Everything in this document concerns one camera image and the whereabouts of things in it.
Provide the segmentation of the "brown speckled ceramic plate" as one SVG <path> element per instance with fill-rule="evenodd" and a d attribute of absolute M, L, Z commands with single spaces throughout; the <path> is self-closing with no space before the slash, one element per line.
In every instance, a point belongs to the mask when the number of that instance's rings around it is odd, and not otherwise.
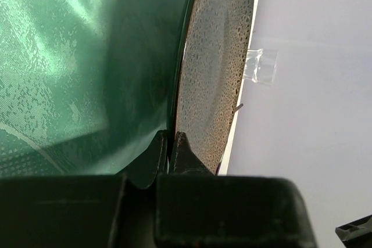
<path fill-rule="evenodd" d="M 237 110 L 253 10 L 254 0 L 186 0 L 184 6 L 170 105 L 174 139 L 186 133 L 214 174 Z"/>

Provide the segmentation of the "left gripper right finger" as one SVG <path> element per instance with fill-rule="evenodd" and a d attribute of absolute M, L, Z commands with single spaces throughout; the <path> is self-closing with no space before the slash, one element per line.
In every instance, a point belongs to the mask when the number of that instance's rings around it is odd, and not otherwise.
<path fill-rule="evenodd" d="M 170 155 L 170 173 L 214 175 L 193 153 L 184 132 L 176 132 Z"/>

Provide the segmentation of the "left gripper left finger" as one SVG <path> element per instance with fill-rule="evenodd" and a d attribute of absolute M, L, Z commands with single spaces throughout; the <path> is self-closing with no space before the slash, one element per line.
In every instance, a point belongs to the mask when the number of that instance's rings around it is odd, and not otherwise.
<path fill-rule="evenodd" d="M 138 189 L 147 189 L 167 169 L 168 133 L 158 131 L 149 146 L 126 167 L 126 176 Z"/>

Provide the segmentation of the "green satin placemat cloth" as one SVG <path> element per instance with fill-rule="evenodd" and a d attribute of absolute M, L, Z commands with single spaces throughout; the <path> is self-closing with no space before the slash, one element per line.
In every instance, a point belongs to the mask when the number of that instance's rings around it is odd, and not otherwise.
<path fill-rule="evenodd" d="M 166 128 L 186 0 L 1 0 L 1 176 L 115 174 Z"/>

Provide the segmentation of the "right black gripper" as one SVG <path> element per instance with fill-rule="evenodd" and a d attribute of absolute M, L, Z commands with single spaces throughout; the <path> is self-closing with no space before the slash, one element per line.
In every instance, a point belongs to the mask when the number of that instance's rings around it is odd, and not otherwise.
<path fill-rule="evenodd" d="M 350 242 L 371 234 L 371 215 L 336 227 L 335 233 L 342 242 Z"/>

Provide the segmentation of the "clear drinking glass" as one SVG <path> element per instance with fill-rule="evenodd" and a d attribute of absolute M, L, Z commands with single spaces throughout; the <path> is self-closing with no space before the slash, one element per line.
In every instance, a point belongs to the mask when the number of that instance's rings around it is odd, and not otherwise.
<path fill-rule="evenodd" d="M 271 85 L 277 69 L 278 51 L 271 49 L 248 49 L 243 79 L 254 83 Z"/>

